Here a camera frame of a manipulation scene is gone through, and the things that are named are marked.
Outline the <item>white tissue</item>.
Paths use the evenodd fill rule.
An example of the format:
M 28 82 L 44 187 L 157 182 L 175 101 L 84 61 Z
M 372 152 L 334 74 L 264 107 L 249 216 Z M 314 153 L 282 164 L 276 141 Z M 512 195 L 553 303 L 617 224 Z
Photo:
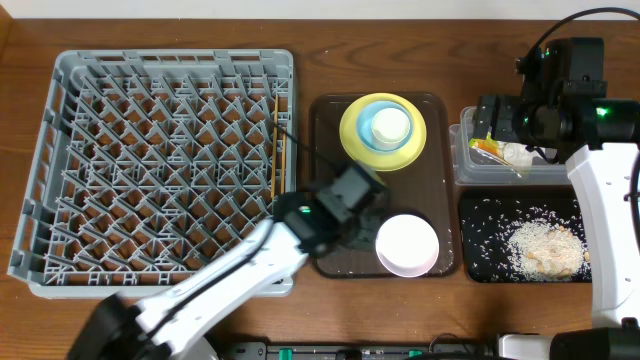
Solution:
M 519 143 L 506 143 L 503 147 L 503 159 L 513 167 L 531 167 L 535 154 Z

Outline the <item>green yellow snack wrapper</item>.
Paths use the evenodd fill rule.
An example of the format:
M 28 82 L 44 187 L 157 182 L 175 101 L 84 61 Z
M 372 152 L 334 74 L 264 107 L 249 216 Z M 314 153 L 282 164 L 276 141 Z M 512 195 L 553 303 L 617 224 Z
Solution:
M 472 138 L 469 141 L 469 152 L 471 161 L 475 164 L 501 165 L 514 173 L 517 178 L 523 177 L 521 172 L 504 159 L 501 145 L 491 137 L 488 139 Z

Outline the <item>white pink bowl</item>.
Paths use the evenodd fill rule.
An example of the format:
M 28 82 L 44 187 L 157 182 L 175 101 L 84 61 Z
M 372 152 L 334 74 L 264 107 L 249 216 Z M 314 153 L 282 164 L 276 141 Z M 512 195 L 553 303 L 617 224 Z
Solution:
M 380 226 L 375 239 L 379 262 L 392 274 L 414 278 L 428 273 L 439 256 L 434 228 L 422 217 L 395 215 Z

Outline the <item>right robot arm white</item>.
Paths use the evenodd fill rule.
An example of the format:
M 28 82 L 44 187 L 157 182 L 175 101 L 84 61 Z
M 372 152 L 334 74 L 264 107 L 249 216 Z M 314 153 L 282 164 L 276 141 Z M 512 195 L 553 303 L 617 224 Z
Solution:
M 590 253 L 592 326 L 503 335 L 508 359 L 636 359 L 639 356 L 639 103 L 566 96 L 556 104 L 485 95 L 474 137 L 556 150 L 577 197 Z

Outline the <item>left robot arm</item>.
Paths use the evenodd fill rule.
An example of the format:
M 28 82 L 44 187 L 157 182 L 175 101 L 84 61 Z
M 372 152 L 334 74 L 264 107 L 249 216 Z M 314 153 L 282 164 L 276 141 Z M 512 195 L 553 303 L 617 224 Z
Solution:
M 180 359 L 218 322 L 272 283 L 327 252 L 340 233 L 373 207 L 375 195 L 281 195 L 231 252 L 165 291 L 128 306 L 117 295 L 102 300 L 67 356 L 70 359 Z

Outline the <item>grey dishwasher rack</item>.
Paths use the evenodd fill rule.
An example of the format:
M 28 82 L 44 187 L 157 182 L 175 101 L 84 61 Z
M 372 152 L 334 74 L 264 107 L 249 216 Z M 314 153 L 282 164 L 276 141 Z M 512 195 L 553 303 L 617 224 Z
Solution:
M 139 298 L 227 254 L 280 194 L 282 130 L 296 186 L 295 85 L 284 49 L 61 53 L 9 275 L 44 298 Z

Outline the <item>yellow plate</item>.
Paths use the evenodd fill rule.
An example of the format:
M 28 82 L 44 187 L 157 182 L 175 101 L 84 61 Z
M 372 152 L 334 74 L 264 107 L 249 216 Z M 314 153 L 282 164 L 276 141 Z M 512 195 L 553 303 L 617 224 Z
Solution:
M 375 101 L 392 101 L 402 105 L 412 118 L 413 132 L 409 141 L 394 152 L 377 152 L 365 146 L 357 134 L 360 111 Z M 344 111 L 339 124 L 339 137 L 346 153 L 373 170 L 390 172 L 414 162 L 426 145 L 427 127 L 417 107 L 409 100 L 391 93 L 372 93 L 357 98 Z

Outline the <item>clear plastic bin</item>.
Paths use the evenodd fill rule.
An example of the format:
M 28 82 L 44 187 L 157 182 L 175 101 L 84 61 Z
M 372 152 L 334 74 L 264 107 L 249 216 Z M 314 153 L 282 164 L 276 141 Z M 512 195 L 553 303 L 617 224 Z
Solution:
M 464 108 L 460 122 L 449 127 L 450 153 L 453 176 L 457 185 L 569 185 L 566 167 L 549 164 L 536 152 L 531 167 L 515 167 L 522 173 L 514 173 L 501 165 L 478 165 L 471 161 L 469 141 L 473 134 L 475 107 Z

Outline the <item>dark brown tray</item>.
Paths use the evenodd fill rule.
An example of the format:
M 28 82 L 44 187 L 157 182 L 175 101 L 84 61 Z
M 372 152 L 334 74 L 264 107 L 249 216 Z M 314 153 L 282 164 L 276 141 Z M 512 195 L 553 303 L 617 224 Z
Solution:
M 381 174 L 391 190 L 391 206 L 384 214 L 409 213 L 430 223 L 438 236 L 439 256 L 427 275 L 444 277 L 452 274 L 461 261 L 460 236 L 453 205 L 447 111 L 443 102 L 431 93 L 404 92 L 401 96 L 416 106 L 423 116 L 427 139 L 417 160 L 403 169 Z M 339 164 L 349 159 L 339 143 L 339 121 L 358 97 L 358 94 L 323 95 L 310 106 L 312 144 L 318 153 Z M 354 243 L 340 246 L 331 254 L 315 260 L 313 266 L 322 276 L 332 279 L 393 276 L 379 262 L 372 244 L 365 247 Z

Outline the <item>light blue bowl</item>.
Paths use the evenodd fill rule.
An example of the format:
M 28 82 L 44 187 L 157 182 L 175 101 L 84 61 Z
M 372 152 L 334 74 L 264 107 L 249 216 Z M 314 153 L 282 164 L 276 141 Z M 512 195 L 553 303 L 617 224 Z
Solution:
M 409 115 L 409 112 L 400 104 L 392 102 L 392 101 L 375 101 L 371 104 L 366 105 L 359 113 L 358 118 L 357 118 L 357 134 L 360 138 L 360 140 L 365 144 L 366 147 L 372 149 L 373 151 L 377 151 L 377 152 L 383 152 L 383 153 L 388 153 L 388 152 L 394 152 L 396 150 L 398 150 L 399 148 L 393 150 L 393 151 L 381 151 L 378 150 L 374 144 L 373 144 L 373 135 L 372 135 L 372 120 L 374 115 L 380 111 L 381 109 L 384 108 L 397 108 L 400 109 L 402 111 L 404 111 L 410 121 L 411 121 L 411 130 L 410 130 L 410 134 L 409 136 L 405 139 L 404 143 L 402 144 L 402 146 L 404 146 L 409 139 L 411 138 L 412 132 L 413 132 L 413 125 L 412 125 L 412 118 Z

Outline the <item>cream cup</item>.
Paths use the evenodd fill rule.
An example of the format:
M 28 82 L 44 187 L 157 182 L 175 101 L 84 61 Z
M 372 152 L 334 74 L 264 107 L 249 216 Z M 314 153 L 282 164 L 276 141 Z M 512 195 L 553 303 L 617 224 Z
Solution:
M 384 108 L 372 120 L 374 146 L 381 151 L 393 151 L 402 146 L 411 130 L 408 115 L 397 108 Z

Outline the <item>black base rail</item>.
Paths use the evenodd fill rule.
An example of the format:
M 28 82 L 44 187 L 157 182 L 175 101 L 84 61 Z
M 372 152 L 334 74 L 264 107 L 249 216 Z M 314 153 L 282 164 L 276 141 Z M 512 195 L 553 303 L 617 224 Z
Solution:
M 452 333 L 437 335 L 426 342 L 393 343 L 355 342 L 273 342 L 268 338 L 235 336 L 213 345 L 221 359 L 238 360 L 400 360 L 484 359 L 498 356 L 497 347 L 489 342 L 460 338 Z

